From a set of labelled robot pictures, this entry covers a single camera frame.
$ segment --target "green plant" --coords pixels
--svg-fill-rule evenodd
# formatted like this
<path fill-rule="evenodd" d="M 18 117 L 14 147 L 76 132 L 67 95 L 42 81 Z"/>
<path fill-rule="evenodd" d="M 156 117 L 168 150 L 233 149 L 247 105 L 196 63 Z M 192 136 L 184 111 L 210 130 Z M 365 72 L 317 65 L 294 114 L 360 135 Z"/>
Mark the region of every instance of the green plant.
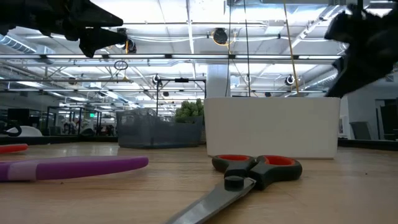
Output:
<path fill-rule="evenodd" d="M 178 123 L 186 123 L 187 118 L 194 116 L 203 116 L 205 109 L 200 99 L 197 99 L 196 103 L 184 101 L 181 104 L 181 108 L 175 111 L 175 121 Z"/>

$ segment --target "scissor blade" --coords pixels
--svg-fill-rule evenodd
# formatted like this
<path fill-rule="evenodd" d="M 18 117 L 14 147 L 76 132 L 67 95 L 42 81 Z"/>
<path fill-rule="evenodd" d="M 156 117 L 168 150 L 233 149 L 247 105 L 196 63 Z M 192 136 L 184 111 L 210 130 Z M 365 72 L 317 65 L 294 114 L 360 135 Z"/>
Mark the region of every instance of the scissor blade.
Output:
<path fill-rule="evenodd" d="M 245 196 L 255 183 L 254 180 L 245 178 L 242 189 L 226 190 L 222 181 L 210 193 L 175 214 L 166 224 L 203 223 L 238 198 Z"/>

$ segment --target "scissors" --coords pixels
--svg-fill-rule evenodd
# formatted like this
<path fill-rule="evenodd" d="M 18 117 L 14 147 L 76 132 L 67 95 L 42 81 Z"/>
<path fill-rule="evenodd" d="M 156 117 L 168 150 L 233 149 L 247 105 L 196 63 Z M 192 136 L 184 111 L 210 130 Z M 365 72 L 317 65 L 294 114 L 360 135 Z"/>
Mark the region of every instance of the scissors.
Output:
<path fill-rule="evenodd" d="M 251 189 L 264 190 L 278 181 L 297 180 L 303 168 L 299 161 L 283 156 L 219 155 L 213 167 L 224 172 L 224 181 L 202 198 L 175 214 L 167 224 L 203 223 Z"/>

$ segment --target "wooden tabletop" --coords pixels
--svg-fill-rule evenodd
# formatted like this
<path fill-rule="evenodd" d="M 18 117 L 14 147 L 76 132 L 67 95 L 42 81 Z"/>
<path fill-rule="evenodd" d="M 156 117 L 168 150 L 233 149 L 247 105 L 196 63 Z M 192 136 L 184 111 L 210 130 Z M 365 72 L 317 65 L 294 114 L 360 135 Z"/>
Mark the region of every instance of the wooden tabletop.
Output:
<path fill-rule="evenodd" d="M 163 223 L 223 180 L 204 147 L 54 144 L 0 155 L 0 161 L 108 155 L 148 156 L 149 165 L 97 177 L 0 183 L 0 223 Z M 397 223 L 397 152 L 340 149 L 335 160 L 300 162 L 300 180 L 253 190 L 207 223 Z"/>

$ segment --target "scissor pivot screw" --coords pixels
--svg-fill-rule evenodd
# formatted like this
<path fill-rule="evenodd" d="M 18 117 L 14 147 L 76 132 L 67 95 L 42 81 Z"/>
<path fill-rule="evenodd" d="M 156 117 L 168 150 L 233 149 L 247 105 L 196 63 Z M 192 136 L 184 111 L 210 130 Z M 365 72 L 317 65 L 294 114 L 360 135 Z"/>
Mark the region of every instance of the scissor pivot screw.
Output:
<path fill-rule="evenodd" d="M 239 190 L 244 185 L 244 178 L 238 176 L 229 176 L 224 178 L 224 186 L 227 190 Z"/>

